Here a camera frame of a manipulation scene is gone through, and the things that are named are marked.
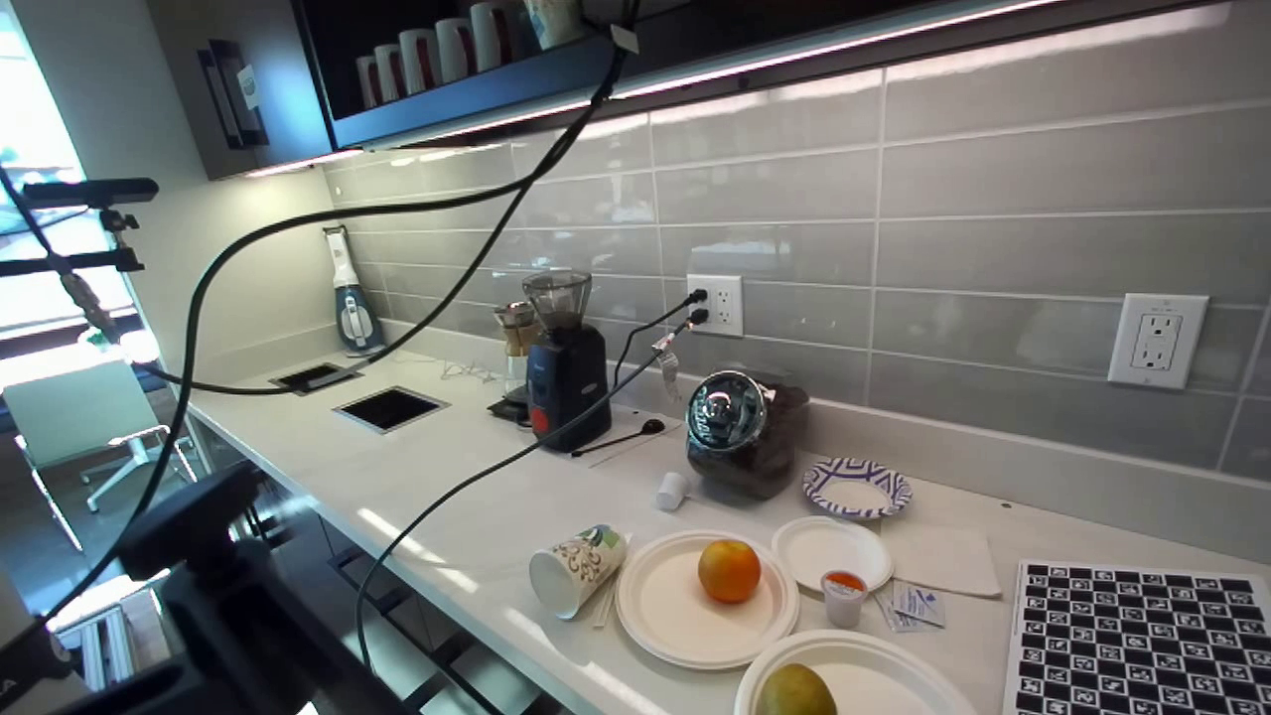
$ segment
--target chair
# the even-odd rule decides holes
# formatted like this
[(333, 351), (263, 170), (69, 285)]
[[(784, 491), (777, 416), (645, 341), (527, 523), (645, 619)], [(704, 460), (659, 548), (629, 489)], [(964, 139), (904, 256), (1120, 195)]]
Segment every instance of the chair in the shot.
[[(124, 362), (94, 362), (70, 375), (51, 375), (36, 383), (17, 383), (2, 390), (9, 413), (17, 421), (17, 445), (29, 458), (29, 474), (51, 507), (55, 523), (69, 534), (75, 554), (82, 554), (70, 522), (51, 499), (40, 474), (128, 445), (128, 460), (86, 498), (86, 511), (94, 511), (100, 498), (128, 481), (136, 468), (153, 460), (148, 448), (152, 433), (168, 433), (160, 427), (148, 393), (137, 390), (136, 375)], [(176, 448), (188, 481), (196, 468), (184, 448)]]

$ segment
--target cabinet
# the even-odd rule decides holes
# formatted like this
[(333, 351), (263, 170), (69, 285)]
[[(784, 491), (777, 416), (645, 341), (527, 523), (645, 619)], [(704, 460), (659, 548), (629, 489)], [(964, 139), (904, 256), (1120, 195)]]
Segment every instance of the cabinet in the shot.
[[(641, 59), (602, 114), (696, 104), (793, 80), (842, 77), (958, 48), (1025, 40), (1210, 0), (645, 0)], [(467, 0), (292, 0), (336, 149), (552, 127), (602, 77), (606, 35), (527, 52), (504, 66), (365, 106), (356, 57), (401, 27), (466, 17)], [(615, 17), (618, 0), (580, 0)]]
[(331, 154), (288, 0), (148, 0), (206, 175)]

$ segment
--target wall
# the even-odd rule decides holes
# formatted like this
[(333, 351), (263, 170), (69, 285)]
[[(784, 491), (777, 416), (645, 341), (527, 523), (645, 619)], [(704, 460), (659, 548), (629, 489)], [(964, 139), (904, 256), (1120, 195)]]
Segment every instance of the wall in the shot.
[[(316, 170), (206, 184), (141, 0), (17, 0), (90, 180), (148, 175), (160, 198), (128, 208), (148, 261), (136, 299), (168, 364), (184, 359), (190, 285), (230, 237), (331, 208)], [(331, 261), (314, 229), (245, 250), (212, 289), (197, 378), (242, 378), (333, 351)]]
[[(589, 266), (618, 341), (686, 272), (735, 272), (745, 339), (682, 341), (696, 375), (745, 362), (835, 400), (1265, 481), (1271, 7), (1144, 40), (1171, 23), (600, 123), (441, 325), (494, 334), (527, 272)], [(327, 175), (336, 203), (450, 195), (543, 142)], [(419, 317), (494, 209), (353, 223), (372, 303)], [(1128, 289), (1210, 293), (1186, 393), (1104, 384)]]

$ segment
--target upper cabinet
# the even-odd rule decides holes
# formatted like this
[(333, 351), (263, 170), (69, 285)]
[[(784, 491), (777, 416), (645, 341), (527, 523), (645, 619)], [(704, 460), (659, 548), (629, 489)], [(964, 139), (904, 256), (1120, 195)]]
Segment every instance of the upper cabinet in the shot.
[[(558, 123), (629, 0), (152, 0), (214, 175)], [(1219, 0), (641, 0), (602, 114)]]
[[(645, 0), (606, 114), (883, 66), (1206, 0)], [(336, 149), (580, 106), (625, 0), (292, 0)]]
[(206, 175), (333, 150), (288, 0), (152, 0)]

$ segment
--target power cord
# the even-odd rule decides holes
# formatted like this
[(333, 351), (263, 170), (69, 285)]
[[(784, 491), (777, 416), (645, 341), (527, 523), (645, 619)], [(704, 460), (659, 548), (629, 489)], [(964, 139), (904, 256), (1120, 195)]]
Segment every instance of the power cord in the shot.
[(618, 375), (625, 375), (625, 362), (629, 362), (629, 354), (633, 354), (637, 334), (662, 325), (672, 315), (678, 315), (678, 309), (686, 309), (686, 307), (696, 307), (696, 303), (705, 303), (705, 289), (690, 289), (690, 293), (686, 293), (682, 303), (675, 303), (667, 315), (659, 315), (659, 317), (641, 322), (637, 331), (629, 331), (625, 354), (610, 362), (610, 378), (606, 378), (606, 384), (615, 384), (615, 383), (618, 383)]
[[(130, 517), (124, 522), (116, 543), (75, 582), (75, 587), (55, 601), (45, 616), (36, 616), (21, 634), (10, 634), (0, 653), (9, 653), (10, 644), (29, 640), (33, 632), (45, 632), (51, 616), (58, 616), (70, 601), (78, 601), (103, 571), (108, 563), (120, 558), (120, 543), (124, 543), (124, 534), (152, 507), (153, 491), (160, 491), (160, 481), (172, 464), (172, 454), (176, 454), (176, 441), (179, 441), (179, 427), (188, 427), (188, 413), (190, 413), (190, 390), (212, 390), (212, 393), (238, 393), (238, 399), (265, 399), (265, 393), (288, 393), (288, 390), (230, 390), (230, 384), (212, 384), (212, 383), (196, 383), (196, 354), (197, 354), (197, 322), (204, 322), (204, 303), (206, 303), (206, 289), (214, 284), (214, 276), (233, 260), (242, 256), (245, 248), (270, 237), (270, 233), (280, 233), (280, 229), (292, 229), (292, 227), (310, 227), (310, 223), (333, 223), (333, 217), (361, 217), (361, 213), (419, 213), (419, 209), (453, 209), (453, 208), (474, 208), (474, 203), (487, 203), (487, 198), (499, 198), (499, 195), (513, 195), (517, 198), (510, 203), (510, 209), (499, 213), (495, 229), (483, 237), (483, 248), (478, 250), (478, 260), (467, 261), (467, 272), (453, 284), (453, 289), (413, 325), (404, 331), (398, 341), (388, 341), (386, 351), (361, 359), (356, 364), (349, 364), (349, 375), (398, 354), (408, 339), (418, 339), (423, 325), (438, 322), (438, 315), (467, 285), (467, 280), (478, 276), (478, 266), (483, 261), (483, 256), (495, 248), (499, 229), (510, 227), (510, 217), (517, 213), (517, 208), (523, 203), (527, 186), (536, 180), (543, 180), (564, 154), (566, 149), (585, 137), (585, 127), (592, 123), (592, 114), (600, 110), (600, 104), (606, 104), (615, 80), (625, 77), (629, 66), (629, 57), (633, 57), (633, 40), (629, 40), (618, 27), (610, 31), (615, 48), (610, 48), (610, 59), (602, 66), (602, 80), (600, 89), (592, 90), (592, 104), (558, 133), (558, 139), (549, 149), (549, 154), (536, 164), (533, 175), (517, 180), (517, 184), (504, 184), (504, 186), (487, 186), (487, 191), (474, 191), (474, 195), (453, 195), (453, 198), (431, 198), (431, 203), (381, 203), (381, 208), (336, 208), (336, 209), (314, 209), (314, 213), (292, 213), (292, 217), (280, 217), (280, 223), (265, 223), (242, 237), (233, 237), (226, 250), (214, 256), (214, 261), (204, 272), (204, 280), (196, 284), (190, 289), (190, 307), (188, 307), (188, 334), (184, 334), (184, 375), (161, 375), (168, 383), (179, 384), (179, 399), (176, 399), (176, 409), (172, 409), (172, 428), (160, 445), (160, 458), (153, 458), (153, 468), (141, 485), (141, 498), (136, 499)], [(58, 256), (51, 250), (51, 244), (45, 237), (40, 223), (33, 217), (33, 209), (21, 203), (21, 195), (10, 191), (9, 175), (2, 175), (2, 195), (10, 198), (10, 208), (21, 208), (25, 223), (33, 227), (36, 244), (49, 250), (51, 261), (58, 261)]]
[[(699, 322), (705, 322), (705, 309), (696, 309), (690, 317), (682, 317), (659, 347), (667, 351), (686, 325), (699, 325)], [(386, 567), (386, 559), (398, 554), (398, 543), (401, 543), (418, 523), (423, 523), (445, 499), (453, 499), (458, 491), (466, 491), (466, 489), (474, 489), (478, 481), (483, 481), (483, 477), (494, 477), (494, 474), (499, 474), (499, 468), (510, 468), (510, 464), (517, 464), (517, 460), (523, 460), (527, 454), (536, 454), (540, 445), (549, 445), (557, 433), (566, 433), (566, 428), (585, 427), (594, 409), (602, 409), (610, 399), (618, 399), (645, 370), (651, 370), (651, 364), (662, 359), (662, 351), (654, 351), (646, 362), (641, 362), (637, 375), (629, 375), (625, 383), (615, 383), (606, 393), (600, 393), (585, 413), (577, 413), (577, 416), (564, 421), (558, 428), (543, 433), (540, 441), (533, 441), (533, 445), (499, 458), (495, 464), (487, 464), (487, 468), (458, 481), (453, 489), (445, 489), (431, 506), (423, 506), (423, 507), (381, 548), (381, 558), (368, 563), (368, 571), (361, 575), (356, 595), (353, 595), (353, 601), (356, 601), (356, 608), (353, 608), (353, 612), (356, 612), (353, 628), (356, 628), (356, 653), (361, 653), (365, 673), (372, 673), (368, 644), (365, 644), (365, 593), (368, 593), (372, 575)]]

